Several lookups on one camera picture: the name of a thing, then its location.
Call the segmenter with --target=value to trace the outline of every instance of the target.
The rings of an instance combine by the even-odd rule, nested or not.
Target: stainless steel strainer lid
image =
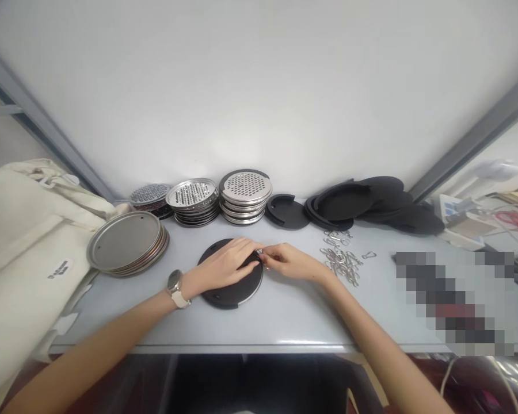
[[[174,210],[185,210],[206,205],[211,197],[216,198],[215,183],[208,178],[193,178],[175,185],[166,200]]]
[[[132,205],[139,206],[159,201],[169,192],[167,184],[149,184],[140,187],[131,194]]]
[[[236,205],[259,203],[272,192],[271,180],[252,171],[236,172],[226,179],[223,187],[223,197]]]

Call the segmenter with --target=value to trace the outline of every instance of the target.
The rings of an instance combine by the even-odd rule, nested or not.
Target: hand
[[[255,260],[246,267],[238,268],[252,252],[262,248],[261,243],[244,237],[231,240],[202,264],[182,276],[182,297],[188,300],[206,290],[223,288],[239,282],[249,275],[259,262]]]
[[[293,279],[322,282],[331,273],[324,264],[288,243],[265,247],[259,257],[266,267]]]

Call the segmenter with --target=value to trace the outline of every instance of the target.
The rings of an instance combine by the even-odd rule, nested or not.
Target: stack of round metal discs
[[[257,170],[237,170],[221,180],[220,209],[223,217],[238,225],[258,222],[272,194],[269,176]]]
[[[148,212],[131,212],[104,224],[92,237],[86,257],[92,267],[115,277],[138,274],[167,249],[169,233]]]
[[[167,204],[174,211],[174,219],[185,227],[201,227],[219,214],[219,192],[207,178],[193,178],[175,185],[167,193]]]
[[[166,184],[149,184],[140,187],[131,194],[131,204],[135,210],[152,213],[160,220],[173,215],[165,196],[170,187]]]

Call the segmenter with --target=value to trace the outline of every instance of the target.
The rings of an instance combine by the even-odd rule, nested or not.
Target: white watch strap
[[[184,309],[187,308],[188,305],[191,303],[190,301],[187,301],[185,298],[182,297],[182,293],[180,293],[179,290],[171,293],[171,298],[173,298],[174,303],[180,308]]]

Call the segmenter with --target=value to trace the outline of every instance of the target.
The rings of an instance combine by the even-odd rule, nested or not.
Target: white table
[[[170,234],[166,254],[145,273],[127,279],[100,274],[93,287],[77,303],[79,316],[71,329],[57,336],[50,353],[65,352],[105,323],[152,296],[166,285],[174,269],[187,271],[197,265],[202,253],[214,242],[246,236],[265,245],[289,242],[324,261],[319,252],[323,230],[310,224],[288,231],[267,219],[248,226],[229,224],[218,217],[198,229],[180,227],[174,220],[163,221]],[[449,352],[426,319],[415,315],[405,292],[398,289],[396,265],[391,255],[397,251],[436,251],[459,254],[462,250],[436,237],[405,235],[389,227],[358,221],[349,250],[357,256],[375,251],[378,257],[365,260],[360,268],[358,288],[345,282],[370,315],[405,352]],[[516,306],[518,310],[518,286]],[[518,342],[518,318],[515,328]],[[305,281],[283,278],[264,270],[257,293],[239,309],[213,308],[196,297],[186,310],[178,310],[162,320],[133,349],[134,353],[254,353],[254,352],[355,352],[356,346],[346,327],[325,296]]]

